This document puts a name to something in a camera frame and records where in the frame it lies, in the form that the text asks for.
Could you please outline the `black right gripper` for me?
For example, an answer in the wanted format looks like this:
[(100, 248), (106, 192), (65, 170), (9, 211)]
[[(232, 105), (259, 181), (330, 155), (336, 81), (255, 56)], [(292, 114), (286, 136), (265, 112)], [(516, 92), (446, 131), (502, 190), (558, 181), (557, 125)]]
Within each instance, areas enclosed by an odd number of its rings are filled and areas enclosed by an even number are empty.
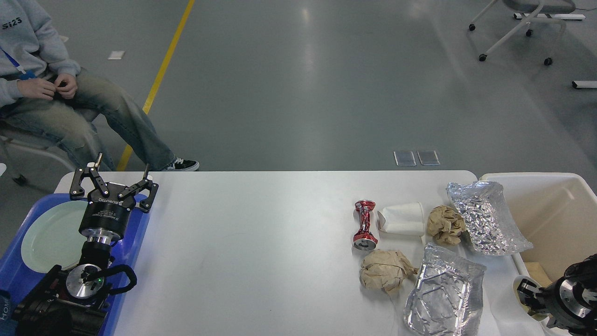
[(546, 318), (547, 327), (565, 329), (569, 333), (596, 332), (596, 278), (569, 280), (561, 277), (542, 289), (537, 299), (539, 283), (521, 279), (516, 294), (523, 309), (532, 318)]

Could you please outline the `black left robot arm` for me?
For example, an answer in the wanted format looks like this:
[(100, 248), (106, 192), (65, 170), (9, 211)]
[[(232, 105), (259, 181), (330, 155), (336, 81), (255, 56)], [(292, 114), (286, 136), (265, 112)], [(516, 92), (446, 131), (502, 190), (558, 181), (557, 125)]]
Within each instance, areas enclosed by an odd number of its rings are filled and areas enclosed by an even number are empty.
[(79, 233), (86, 239), (73, 266), (53, 266), (16, 306), (18, 336), (96, 336), (107, 316), (107, 300), (137, 285), (127, 264), (114, 264), (113, 247), (125, 237), (134, 209), (148, 213), (159, 186), (146, 166), (132, 186), (105, 182), (102, 154), (73, 175), (72, 201), (87, 200)]

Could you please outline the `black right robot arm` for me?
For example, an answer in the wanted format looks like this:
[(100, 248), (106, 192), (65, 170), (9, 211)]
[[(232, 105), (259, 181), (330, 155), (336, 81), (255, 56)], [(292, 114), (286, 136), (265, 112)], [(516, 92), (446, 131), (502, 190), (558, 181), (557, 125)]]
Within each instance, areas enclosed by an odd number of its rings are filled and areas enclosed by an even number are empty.
[(595, 336), (597, 325), (597, 261), (591, 255), (575, 263), (547, 287), (524, 277), (515, 291), (528, 315), (548, 328), (567, 330), (572, 336)]

